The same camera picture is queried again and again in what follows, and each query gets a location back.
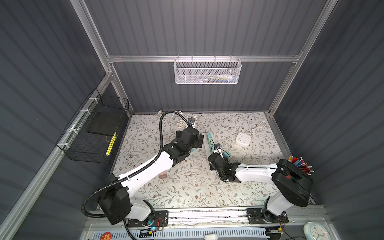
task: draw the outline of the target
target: wire mesh basket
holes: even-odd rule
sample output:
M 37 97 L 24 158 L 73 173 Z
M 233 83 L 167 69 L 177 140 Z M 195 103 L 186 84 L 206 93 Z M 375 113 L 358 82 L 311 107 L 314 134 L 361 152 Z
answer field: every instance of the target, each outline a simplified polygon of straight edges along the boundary
M 128 123 L 128 109 L 128 99 L 99 94 L 88 109 L 81 110 L 81 118 L 75 126 L 68 129 L 68 124 L 56 145 L 71 160 L 108 163 L 111 156 L 115 157 L 112 150 L 117 153 L 118 149 L 116 148 L 120 146 L 122 141 L 122 138 L 118 136 L 124 135 L 125 128 L 122 126 L 126 126 Z M 112 136 L 89 132 L 90 125 L 93 124 L 99 114 L 115 117 L 116 124 L 110 126 L 112 130 L 115 129 Z M 59 142 L 68 131 L 70 134 L 66 141 Z
M 239 58 L 175 58 L 177 84 L 236 84 L 240 76 Z

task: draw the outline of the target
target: white robot arm segment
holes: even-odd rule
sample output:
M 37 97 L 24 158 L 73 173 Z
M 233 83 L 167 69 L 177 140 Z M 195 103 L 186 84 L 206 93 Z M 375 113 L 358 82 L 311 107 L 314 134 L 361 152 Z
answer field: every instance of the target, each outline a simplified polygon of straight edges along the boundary
M 236 168 L 235 176 L 240 182 L 254 181 L 266 182 L 274 184 L 272 175 L 277 169 L 277 164 L 270 165 L 245 165 L 240 164 Z M 282 193 L 276 192 L 268 200 L 266 208 L 268 211 L 276 216 L 280 216 L 286 209 L 292 207 L 294 204 L 290 203 Z
M 147 162 L 141 164 L 139 167 L 134 168 L 133 170 L 118 175 L 118 178 L 124 178 L 132 173 L 140 170 L 141 168 L 145 167 L 147 164 L 149 164 L 155 157 L 151 158 Z M 137 174 L 136 176 L 133 176 L 132 178 L 121 182 L 121 185 L 123 187 L 128 187 L 128 194 L 130 198 L 137 192 L 139 188 L 141 188 L 144 184 L 149 182 L 151 179 L 162 173 L 163 171 L 166 171 L 170 168 L 172 168 L 173 160 L 170 158 L 170 155 L 166 152 L 161 152 L 160 157 L 157 159 L 157 161 L 149 166 L 145 171 L 142 171 L 141 173 Z

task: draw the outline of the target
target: white mesh basket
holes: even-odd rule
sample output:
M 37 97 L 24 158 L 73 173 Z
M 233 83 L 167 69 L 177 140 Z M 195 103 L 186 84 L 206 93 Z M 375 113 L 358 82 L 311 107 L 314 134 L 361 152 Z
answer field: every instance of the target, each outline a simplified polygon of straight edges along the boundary
M 175 58 L 173 67 L 177 84 L 236 84 L 241 61 L 239 58 Z

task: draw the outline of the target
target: cable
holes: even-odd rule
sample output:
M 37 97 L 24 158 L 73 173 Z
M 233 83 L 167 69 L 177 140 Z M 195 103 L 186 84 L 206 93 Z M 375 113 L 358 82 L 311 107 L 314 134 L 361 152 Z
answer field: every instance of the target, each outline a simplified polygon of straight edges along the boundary
M 128 224 L 127 224 L 127 220 L 124 219 L 123 222 L 124 222 L 125 230 L 127 231 L 127 233 L 128 233 L 128 235 L 130 236 L 130 238 L 132 238 L 132 240 L 137 240 L 137 239 L 131 234 L 131 232 L 129 231 L 129 229 L 128 229 Z
M 159 219 L 159 218 L 158 218 Z M 160 220 L 163 222 L 163 227 L 164 227 L 164 221 L 163 221 L 163 219 L 162 218 L 160 218 Z
M 244 133 L 247 133 L 249 130 L 252 130 L 252 133 L 255 134 L 258 129 L 263 130 L 266 127 L 266 121 L 260 121 L 258 124 L 256 124 L 256 128 L 250 128 L 246 130 Z
M 304 189 L 304 191 L 306 191 L 308 194 L 309 194 L 309 196 L 314 200 L 314 198 L 312 197 L 312 195 L 303 187 L 303 185 L 301 185 L 294 177 L 293 177 L 293 179 L 300 185 L 300 187 L 302 187 L 303 189 Z
M 285 222 L 284 222 L 284 226 L 283 226 L 283 223 L 282 221 L 280 220 L 280 217 L 282 217 L 281 215 L 279 216 L 279 221 L 280 221 L 280 227 L 283 229 L 283 231 L 285 232 L 286 235 L 288 235 L 289 238 L 285 239 L 285 240 L 289 240 L 289 239 L 293 239 L 293 240 L 296 240 L 296 238 L 303 238 L 303 239 L 307 239 L 305 237 L 302 237 L 302 236 L 296 236 L 296 237 L 291 237 L 286 231 L 285 231 Z
M 208 132 L 208 131 L 207 131 L 207 128 L 205 127 L 205 125 L 204 125 L 204 123 L 203 123 L 203 120 L 201 119 L 201 116 L 192 116 L 192 117 L 189 117 L 189 116 L 185 115 L 185 114 L 184 114 L 182 111 L 180 111 L 180 110 L 176 110 L 175 112 L 179 112 L 179 113 L 181 113 L 182 115 L 184 115 L 184 116 L 187 117 L 187 118 L 193 118 L 193 119 L 195 119 L 195 121 L 197 121 L 197 122 L 199 122 L 199 123 L 201 123 L 201 124 L 203 125 L 203 127 L 204 127 L 204 129 L 205 129 L 205 132 Z M 170 119 L 167 120 L 165 123 L 170 122 L 170 121 L 172 120 L 172 118 L 173 118 L 174 115 L 175 115 L 175 114 L 172 114 L 172 116 L 170 117 Z M 184 128 L 185 123 L 184 123 L 184 121 L 180 120 L 180 121 L 176 122 L 176 125 L 177 125 L 178 128 Z
M 138 175 L 139 173 L 141 173 L 142 171 L 146 170 L 147 168 L 149 168 L 152 164 L 155 163 L 155 161 L 157 159 L 159 159 L 160 155 L 161 155 L 161 152 L 162 152 L 162 149 L 163 149 L 163 132 L 162 132 L 162 121 L 163 121 L 163 118 L 165 115 L 169 114 L 169 113 L 174 113 L 178 116 L 180 116 L 187 124 L 187 126 L 190 126 L 188 121 L 180 114 L 180 113 L 177 113 L 177 112 L 173 112 L 173 111 L 167 111 L 165 113 L 163 113 L 160 117 L 160 121 L 159 121 L 159 130 L 160 130 L 160 149 L 159 149 L 159 152 L 157 153 L 156 157 L 154 158 L 154 160 L 152 160 L 150 163 L 148 163 L 146 166 L 144 166 L 143 168 L 137 170 L 136 172 L 128 175 L 127 177 L 124 177 L 124 178 L 121 178 L 119 180 L 116 180 L 102 188 L 100 188 L 99 190 L 91 193 L 88 197 L 86 197 L 83 201 L 83 204 L 81 205 L 81 212 L 87 216 L 87 217 L 91 217 L 91 218 L 101 218 L 101 217 L 107 217 L 105 214 L 92 214 L 90 212 L 88 212 L 86 209 L 85 209 L 85 206 L 87 205 L 88 201 L 93 197 L 95 196 L 96 194 L 98 194 L 99 192 L 103 191 L 104 189 L 108 189 L 110 187 L 114 187 L 116 185 L 118 185 L 119 183 L 123 182 L 123 181 L 126 181 L 128 180 L 128 178 L 132 178 L 133 176 L 136 176 Z
M 107 189 L 107 188 L 110 188 L 110 187 L 113 187 L 113 186 L 116 186 L 118 185 L 119 183 L 127 180 L 128 178 L 127 177 L 124 177 L 122 179 L 119 179 L 119 180 L 116 180 L 102 188 L 100 188 L 99 190 L 91 193 L 88 197 L 86 197 L 83 201 L 83 204 L 81 205 L 81 212 L 86 215 L 87 217 L 92 217 L 92 218 L 101 218 L 101 217 L 107 217 L 105 214 L 92 214 L 90 212 L 88 212 L 86 209 L 85 209 L 85 206 L 87 205 L 88 201 L 93 197 L 95 196 L 96 194 L 98 194 L 99 192 L 103 191 L 104 189 Z

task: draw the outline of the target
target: black mounting plate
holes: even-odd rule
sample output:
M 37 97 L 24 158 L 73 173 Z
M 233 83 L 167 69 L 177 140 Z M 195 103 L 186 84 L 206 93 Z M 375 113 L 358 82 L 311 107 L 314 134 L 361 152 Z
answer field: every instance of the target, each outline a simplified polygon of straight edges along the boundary
M 280 226 L 272 226 L 272 227 L 262 227 L 265 229 L 265 235 L 269 237 L 269 240 L 280 240 L 281 233 L 271 233 L 271 230 L 277 231 Z
M 166 227 L 168 225 L 168 211 L 156 211 L 155 217 L 162 219 L 159 221 L 159 227 Z M 137 219 L 128 220 L 128 227 L 145 227 L 146 223 L 139 221 Z M 153 223 L 148 227 L 157 227 L 157 221 L 153 221 Z
M 263 209 L 262 207 L 246 209 L 247 210 L 247 217 L 248 217 L 249 224 L 264 224 L 264 223 L 266 223 L 263 220 L 262 215 L 261 215 L 261 210 L 262 209 Z M 284 221 L 282 223 L 288 223 L 289 220 L 288 220 L 288 216 L 285 213 L 285 211 L 282 213 L 282 216 L 283 216 L 283 218 L 280 218 L 280 220 L 284 219 Z M 273 220 L 272 223 L 280 223 L 280 221 L 279 221 L 278 218 L 276 218 L 276 219 Z

